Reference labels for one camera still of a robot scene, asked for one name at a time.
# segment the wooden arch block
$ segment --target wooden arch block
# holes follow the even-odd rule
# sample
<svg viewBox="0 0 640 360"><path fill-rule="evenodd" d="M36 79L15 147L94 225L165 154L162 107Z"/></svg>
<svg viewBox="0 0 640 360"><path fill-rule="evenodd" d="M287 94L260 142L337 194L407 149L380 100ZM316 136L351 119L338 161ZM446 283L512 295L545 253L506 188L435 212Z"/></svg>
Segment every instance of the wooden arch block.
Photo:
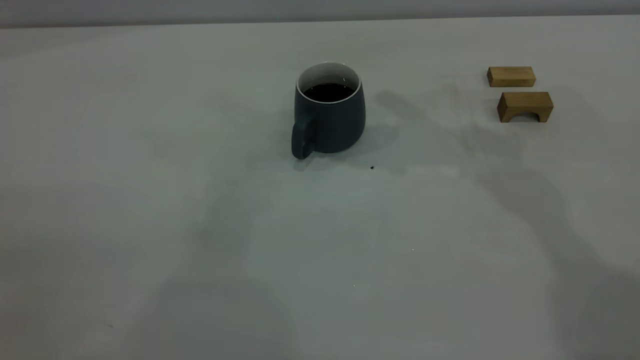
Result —
<svg viewBox="0 0 640 360"><path fill-rule="evenodd" d="M509 122L521 113L535 113L539 122L547 122L554 103L548 92L503 92L498 103L500 122Z"/></svg>

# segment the wooden block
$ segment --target wooden block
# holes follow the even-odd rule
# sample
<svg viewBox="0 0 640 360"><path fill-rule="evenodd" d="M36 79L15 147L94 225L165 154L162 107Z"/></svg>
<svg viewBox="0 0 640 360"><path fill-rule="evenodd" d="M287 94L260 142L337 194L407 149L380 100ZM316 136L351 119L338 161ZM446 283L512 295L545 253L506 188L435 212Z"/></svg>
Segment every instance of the wooden block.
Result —
<svg viewBox="0 0 640 360"><path fill-rule="evenodd" d="M530 66L490 67L486 77L489 79L489 86L492 88L533 86L536 82L536 76Z"/></svg>
<svg viewBox="0 0 640 360"><path fill-rule="evenodd" d="M548 92L503 92L498 103L500 122L509 122L521 113L535 113L539 122L547 122L553 109Z"/></svg>

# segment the dark gray mug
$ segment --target dark gray mug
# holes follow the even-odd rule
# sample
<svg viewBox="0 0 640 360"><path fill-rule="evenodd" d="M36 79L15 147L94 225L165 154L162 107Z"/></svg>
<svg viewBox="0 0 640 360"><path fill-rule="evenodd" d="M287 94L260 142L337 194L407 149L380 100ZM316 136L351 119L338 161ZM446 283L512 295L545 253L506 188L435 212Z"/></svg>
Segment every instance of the dark gray mug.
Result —
<svg viewBox="0 0 640 360"><path fill-rule="evenodd" d="M296 82L291 152L339 152L358 141L366 118L360 76L342 63L324 62L305 70Z"/></svg>

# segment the table surface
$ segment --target table surface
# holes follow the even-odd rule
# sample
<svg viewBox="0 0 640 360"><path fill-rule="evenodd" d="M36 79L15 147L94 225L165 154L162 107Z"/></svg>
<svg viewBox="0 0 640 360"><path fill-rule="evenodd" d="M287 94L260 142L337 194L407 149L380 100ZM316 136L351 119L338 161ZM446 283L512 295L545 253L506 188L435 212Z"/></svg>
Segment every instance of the table surface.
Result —
<svg viewBox="0 0 640 360"><path fill-rule="evenodd" d="M640 16L0 31L7 359L640 356ZM291 155L294 82L367 127ZM532 66L533 88L490 88ZM546 124L501 124L548 91Z"/></svg>

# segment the mug handle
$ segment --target mug handle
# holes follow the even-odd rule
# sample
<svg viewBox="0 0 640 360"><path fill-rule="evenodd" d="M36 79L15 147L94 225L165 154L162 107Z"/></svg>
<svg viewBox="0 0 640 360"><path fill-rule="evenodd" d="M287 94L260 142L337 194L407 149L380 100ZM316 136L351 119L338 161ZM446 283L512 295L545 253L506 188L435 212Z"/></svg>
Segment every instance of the mug handle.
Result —
<svg viewBox="0 0 640 360"><path fill-rule="evenodd" d="M300 119L293 124L291 133L291 152L293 156L306 159L316 148L313 139L316 137L316 120L310 117Z"/></svg>

